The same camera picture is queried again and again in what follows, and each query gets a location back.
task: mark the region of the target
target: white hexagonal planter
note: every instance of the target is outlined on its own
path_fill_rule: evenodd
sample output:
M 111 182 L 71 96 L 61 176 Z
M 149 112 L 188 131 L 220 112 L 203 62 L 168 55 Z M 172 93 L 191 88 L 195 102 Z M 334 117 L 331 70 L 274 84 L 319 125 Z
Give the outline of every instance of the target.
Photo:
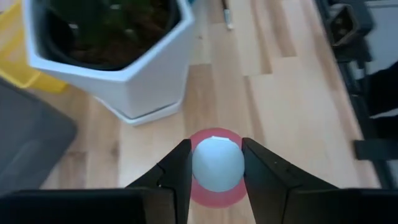
M 29 65 L 91 93 L 119 118 L 133 125 L 176 113 L 185 94 L 194 25 L 187 0 L 177 2 L 181 21 L 128 67 L 108 72 L 46 59 L 37 38 L 42 16 L 40 1 L 24 0 Z

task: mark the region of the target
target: light wood surface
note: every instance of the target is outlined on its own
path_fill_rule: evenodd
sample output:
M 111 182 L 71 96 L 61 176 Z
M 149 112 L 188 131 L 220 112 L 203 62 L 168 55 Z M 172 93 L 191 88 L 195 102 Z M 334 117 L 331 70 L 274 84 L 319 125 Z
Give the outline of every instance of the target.
M 212 127 L 250 137 L 339 187 L 378 187 L 356 161 L 356 118 L 312 0 L 197 0 L 194 51 L 183 110 L 139 127 L 121 123 L 84 92 L 34 91 L 75 119 L 79 134 L 45 189 L 123 187 L 183 138 Z M 191 202 L 189 223 L 254 223 L 248 198 L 226 209 Z

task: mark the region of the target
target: plant pot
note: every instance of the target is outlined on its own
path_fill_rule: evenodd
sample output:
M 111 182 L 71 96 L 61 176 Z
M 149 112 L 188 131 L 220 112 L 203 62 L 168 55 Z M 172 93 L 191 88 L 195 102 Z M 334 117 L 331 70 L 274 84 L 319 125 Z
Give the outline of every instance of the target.
M 169 20 L 167 21 L 167 26 L 165 30 L 170 32 L 170 30 L 179 22 L 180 15 L 177 11 L 176 0 L 168 0 L 169 6 L 168 10 L 170 12 Z M 120 64 L 116 66 L 110 65 L 96 65 L 90 63 L 80 62 L 68 54 L 69 50 L 75 41 L 72 30 L 68 23 L 61 20 L 53 12 L 46 11 L 40 22 L 40 33 L 42 44 L 45 51 L 48 53 L 48 58 L 60 63 L 66 63 L 69 65 L 76 65 L 84 68 L 91 68 L 95 70 L 105 70 L 105 71 L 117 71 L 127 67 L 130 63 Z
M 122 120 L 141 124 L 175 113 L 185 94 L 194 17 L 176 0 L 180 20 L 144 55 L 122 70 L 96 70 L 51 59 L 41 39 L 41 0 L 23 1 L 28 63 L 91 93 Z

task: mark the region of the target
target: ping pong ball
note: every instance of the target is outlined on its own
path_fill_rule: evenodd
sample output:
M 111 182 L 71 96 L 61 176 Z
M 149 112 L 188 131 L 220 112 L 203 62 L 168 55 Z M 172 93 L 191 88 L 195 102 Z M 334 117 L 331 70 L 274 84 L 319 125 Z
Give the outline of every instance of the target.
M 192 172 L 198 183 L 207 190 L 231 190 L 243 178 L 243 152 L 228 138 L 207 138 L 193 152 Z

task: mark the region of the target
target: gray fabric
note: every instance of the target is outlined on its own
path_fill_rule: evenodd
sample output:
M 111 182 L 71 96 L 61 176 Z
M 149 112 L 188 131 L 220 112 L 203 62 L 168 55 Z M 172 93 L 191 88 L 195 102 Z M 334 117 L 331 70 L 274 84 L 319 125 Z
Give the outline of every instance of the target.
M 75 134 L 70 118 L 0 80 L 0 194 L 39 188 Z

